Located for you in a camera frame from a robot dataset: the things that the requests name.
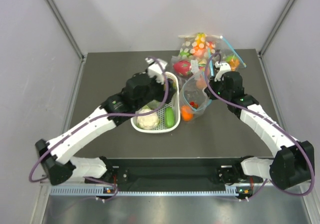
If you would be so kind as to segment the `white fake cauliflower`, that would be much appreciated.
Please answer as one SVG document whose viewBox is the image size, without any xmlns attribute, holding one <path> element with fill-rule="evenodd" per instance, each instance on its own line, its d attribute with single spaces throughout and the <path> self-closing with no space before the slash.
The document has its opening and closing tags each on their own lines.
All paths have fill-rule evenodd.
<svg viewBox="0 0 320 224">
<path fill-rule="evenodd" d="M 160 118 L 156 112 L 145 116 L 136 117 L 136 125 L 144 130 L 152 130 L 160 124 Z"/>
</svg>

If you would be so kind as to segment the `clear zip bag with vegetables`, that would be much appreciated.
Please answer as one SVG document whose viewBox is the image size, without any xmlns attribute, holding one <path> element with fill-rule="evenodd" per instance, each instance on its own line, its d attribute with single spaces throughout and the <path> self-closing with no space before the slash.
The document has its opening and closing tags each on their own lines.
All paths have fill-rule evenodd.
<svg viewBox="0 0 320 224">
<path fill-rule="evenodd" d="M 179 108 L 181 108 L 183 105 L 191 107 L 193 110 L 192 120 L 203 115 L 206 108 L 211 104 L 211 100 L 205 93 L 205 88 L 207 88 L 207 84 L 205 81 L 204 71 L 198 71 L 195 73 L 184 83 L 181 88 L 179 94 Z"/>
</svg>

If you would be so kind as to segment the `green fake cucumber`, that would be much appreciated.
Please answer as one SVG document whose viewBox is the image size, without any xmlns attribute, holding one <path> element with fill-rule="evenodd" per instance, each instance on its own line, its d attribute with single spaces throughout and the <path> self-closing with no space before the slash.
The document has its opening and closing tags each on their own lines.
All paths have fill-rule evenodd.
<svg viewBox="0 0 320 224">
<path fill-rule="evenodd" d="M 171 107 L 165 109 L 164 124 L 167 128 L 172 128 L 175 125 L 175 114 Z"/>
</svg>

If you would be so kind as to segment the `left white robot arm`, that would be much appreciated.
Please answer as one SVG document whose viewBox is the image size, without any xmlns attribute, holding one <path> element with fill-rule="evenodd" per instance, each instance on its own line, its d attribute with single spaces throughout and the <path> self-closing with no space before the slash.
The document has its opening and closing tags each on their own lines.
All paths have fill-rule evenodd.
<svg viewBox="0 0 320 224">
<path fill-rule="evenodd" d="M 134 116 L 149 117 L 156 114 L 153 109 L 145 113 L 144 107 L 152 102 L 168 104 L 175 95 L 172 80 L 160 75 L 137 73 L 125 87 L 108 97 L 83 121 L 51 140 L 40 139 L 35 144 L 38 164 L 53 186 L 70 178 L 94 178 L 109 182 L 113 178 L 113 167 L 106 157 L 78 158 L 75 154 L 99 137 Z"/>
</svg>

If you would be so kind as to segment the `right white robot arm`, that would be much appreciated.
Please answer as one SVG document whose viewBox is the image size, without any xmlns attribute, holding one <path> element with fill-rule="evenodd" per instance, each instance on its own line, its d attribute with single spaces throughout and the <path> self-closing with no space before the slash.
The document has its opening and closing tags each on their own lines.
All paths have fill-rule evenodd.
<svg viewBox="0 0 320 224">
<path fill-rule="evenodd" d="M 230 112 L 248 125 L 266 144 L 272 159 L 244 157 L 233 170 L 234 178 L 245 182 L 251 176 L 270 180 L 278 189 L 286 190 L 310 181 L 307 194 L 315 184 L 314 147 L 299 141 L 274 121 L 259 102 L 245 93 L 242 76 L 234 71 L 220 71 L 204 90 L 211 100 L 227 104 Z"/>
</svg>

